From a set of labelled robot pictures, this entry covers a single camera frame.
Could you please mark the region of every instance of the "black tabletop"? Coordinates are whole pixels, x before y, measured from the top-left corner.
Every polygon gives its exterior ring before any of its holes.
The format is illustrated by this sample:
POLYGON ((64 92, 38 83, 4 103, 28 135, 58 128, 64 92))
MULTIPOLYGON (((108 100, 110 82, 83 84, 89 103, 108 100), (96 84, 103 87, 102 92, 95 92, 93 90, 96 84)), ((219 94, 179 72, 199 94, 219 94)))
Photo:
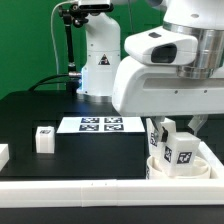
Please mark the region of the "black tabletop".
MULTIPOLYGON (((35 91, 14 92, 0 101, 0 143, 8 143, 10 149, 10 162, 1 171, 0 179, 6 180, 33 180, 37 179, 73 179, 75 175, 62 172, 54 176, 40 175, 41 167, 47 161, 53 163, 55 155, 37 155, 35 152, 34 136, 38 126, 58 127, 64 116, 119 116, 110 103, 98 104, 77 100, 64 91, 35 91), (34 164, 34 169, 27 168, 34 164)), ((176 118, 177 127, 182 130, 187 118, 176 118)), ((217 117, 213 121, 222 121, 217 117)), ((212 141, 208 137, 206 126, 199 134, 204 140, 212 141)), ((121 142, 127 139, 122 136, 121 142)), ((145 136, 135 136, 136 142, 145 141, 145 136)), ((144 164, 146 142, 138 155, 144 164)), ((92 207, 92 208, 11 208, 0 209, 1 223, 181 223, 181 224, 217 224, 223 223, 224 206, 132 206, 132 207, 92 207)))

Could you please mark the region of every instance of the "small white block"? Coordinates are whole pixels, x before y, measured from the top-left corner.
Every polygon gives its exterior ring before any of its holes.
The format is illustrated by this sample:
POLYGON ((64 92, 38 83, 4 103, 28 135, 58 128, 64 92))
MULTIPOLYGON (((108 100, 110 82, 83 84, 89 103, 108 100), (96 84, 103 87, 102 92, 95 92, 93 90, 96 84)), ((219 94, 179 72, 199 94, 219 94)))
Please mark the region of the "small white block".
POLYGON ((9 161, 8 144, 0 144, 0 171, 8 161, 9 161))
POLYGON ((54 153, 55 130, 54 127, 38 127, 36 132, 37 153, 54 153))
POLYGON ((200 141, 188 132, 169 134, 160 156, 160 165, 166 175, 190 175, 200 141))

